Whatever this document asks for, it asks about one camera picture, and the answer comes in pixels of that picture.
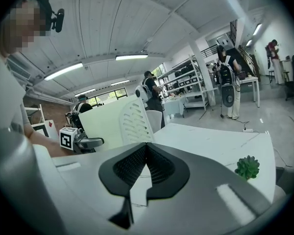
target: red shirt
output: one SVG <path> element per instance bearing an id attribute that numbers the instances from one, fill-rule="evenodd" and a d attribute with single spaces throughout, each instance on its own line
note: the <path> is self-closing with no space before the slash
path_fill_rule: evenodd
<path id="1" fill-rule="evenodd" d="M 274 54 L 272 53 L 272 55 L 271 55 L 271 59 L 279 59 L 279 55 L 276 52 L 276 49 L 273 46 L 273 43 L 272 42 L 268 43 L 268 47 L 269 47 L 271 53 L 274 52 Z"/>

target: power strip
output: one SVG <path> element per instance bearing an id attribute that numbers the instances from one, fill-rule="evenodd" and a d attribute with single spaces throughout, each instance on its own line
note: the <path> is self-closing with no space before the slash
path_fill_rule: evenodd
<path id="1" fill-rule="evenodd" d="M 254 130 L 253 129 L 243 129 L 243 132 L 254 132 Z"/>

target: ceiling light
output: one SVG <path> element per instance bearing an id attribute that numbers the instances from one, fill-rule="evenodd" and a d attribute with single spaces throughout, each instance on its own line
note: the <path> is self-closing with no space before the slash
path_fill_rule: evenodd
<path id="1" fill-rule="evenodd" d="M 261 27 L 261 23 L 257 25 L 253 36 L 255 36 L 257 34 L 257 32 L 259 31 L 260 27 Z"/>
<path id="2" fill-rule="evenodd" d="M 111 84 L 111 86 L 114 86 L 114 85 L 117 85 L 117 84 L 122 84 L 122 83 L 127 83 L 127 82 L 129 82 L 129 80 L 124 80 L 124 81 L 121 81 L 121 82 L 116 82 L 116 83 Z"/>
<path id="3" fill-rule="evenodd" d="M 89 93 L 89 92 L 93 92 L 95 91 L 96 89 L 91 89 L 91 90 L 88 90 L 88 91 L 85 91 L 85 92 L 81 92 L 79 94 L 76 94 L 75 96 L 79 96 L 79 95 L 82 95 L 82 94 L 86 94 L 86 93 Z"/>
<path id="4" fill-rule="evenodd" d="M 248 41 L 248 43 L 247 43 L 247 45 L 246 45 L 246 46 L 249 46 L 250 44 L 251 44 L 251 40 L 249 40 L 249 41 Z"/>
<path id="5" fill-rule="evenodd" d="M 45 80 L 49 81 L 49 80 L 54 79 L 55 77 L 57 77 L 59 75 L 63 75 L 64 73 L 67 73 L 69 71 L 73 71 L 73 70 L 75 70 L 77 68 L 81 68 L 81 67 L 83 67 L 82 63 L 78 63 L 76 65 L 69 66 L 69 67 L 67 67 L 65 69 L 62 69 L 62 70 L 59 70 L 59 71 L 57 71 L 57 72 L 55 72 L 55 73 L 53 73 L 53 74 L 51 74 L 49 76 L 46 76 Z"/>
<path id="6" fill-rule="evenodd" d="M 136 59 L 136 58 L 147 58 L 148 54 L 132 54 L 132 55 L 117 55 L 116 60 Z"/>

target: black cap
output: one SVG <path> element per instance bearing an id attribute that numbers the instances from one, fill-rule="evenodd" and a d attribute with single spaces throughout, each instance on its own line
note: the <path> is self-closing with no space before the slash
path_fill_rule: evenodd
<path id="1" fill-rule="evenodd" d="M 51 17 L 52 17 L 52 8 L 49 3 L 49 0 L 36 0 L 39 4 L 39 9 L 45 15 L 46 20 L 46 31 L 50 30 L 51 28 Z"/>
<path id="2" fill-rule="evenodd" d="M 85 94 L 82 94 L 82 95 L 78 96 L 79 101 L 86 100 L 86 99 L 88 99 L 88 97 Z"/>
<path id="3" fill-rule="evenodd" d="M 152 74 L 150 71 L 148 71 L 148 70 L 147 70 L 147 71 L 145 71 L 145 73 L 144 73 L 144 76 L 145 76 L 145 77 L 148 77 L 148 76 L 149 76 L 149 74 L 151 74 L 151 75 L 153 76 L 153 74 Z"/>

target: linear light fixture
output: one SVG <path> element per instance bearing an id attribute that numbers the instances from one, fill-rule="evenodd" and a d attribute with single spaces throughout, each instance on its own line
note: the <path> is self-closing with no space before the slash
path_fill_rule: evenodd
<path id="1" fill-rule="evenodd" d="M 247 45 L 246 46 L 249 46 L 251 44 L 251 39 L 248 41 Z"/>
<path id="2" fill-rule="evenodd" d="M 261 23 L 257 25 L 253 36 L 255 36 L 257 34 L 257 32 L 259 31 L 260 27 L 261 27 Z"/>
<path id="3" fill-rule="evenodd" d="M 117 85 L 117 84 L 122 84 L 122 83 L 127 83 L 127 82 L 129 82 L 129 80 L 124 80 L 124 81 L 121 81 L 121 82 L 116 82 L 116 83 L 111 84 L 111 86 L 114 86 L 114 85 Z"/>
<path id="4" fill-rule="evenodd" d="M 147 58 L 148 54 L 132 54 L 132 55 L 117 55 L 116 60 L 136 59 L 136 58 Z"/>
<path id="5" fill-rule="evenodd" d="M 75 96 L 79 96 L 79 95 L 82 95 L 82 94 L 86 94 L 86 93 L 89 93 L 89 92 L 93 92 L 93 91 L 95 91 L 96 89 L 90 89 L 90 90 L 88 90 L 88 91 L 85 91 L 85 92 L 81 92 L 81 93 L 79 93 L 79 94 L 76 94 Z"/>
<path id="6" fill-rule="evenodd" d="M 49 75 L 49 76 L 46 76 L 46 77 L 45 77 L 45 80 L 46 80 L 46 81 L 49 81 L 49 80 L 51 80 L 51 79 L 54 79 L 54 78 L 57 77 L 57 76 L 63 75 L 64 73 L 67 73 L 67 72 L 69 72 L 69 71 L 73 71 L 73 70 L 75 70 L 75 69 L 77 69 L 77 68 L 81 68 L 81 67 L 83 67 L 83 64 L 82 64 L 82 63 L 78 63 L 78 64 L 75 64 L 75 65 L 71 65 L 71 66 L 69 66 L 69 67 L 67 67 L 67 68 L 64 68 L 64 69 L 62 69 L 62 70 L 59 70 L 59 71 L 57 71 L 57 72 L 55 72 L 55 73 L 53 73 L 53 74 L 51 74 L 51 75 Z"/>

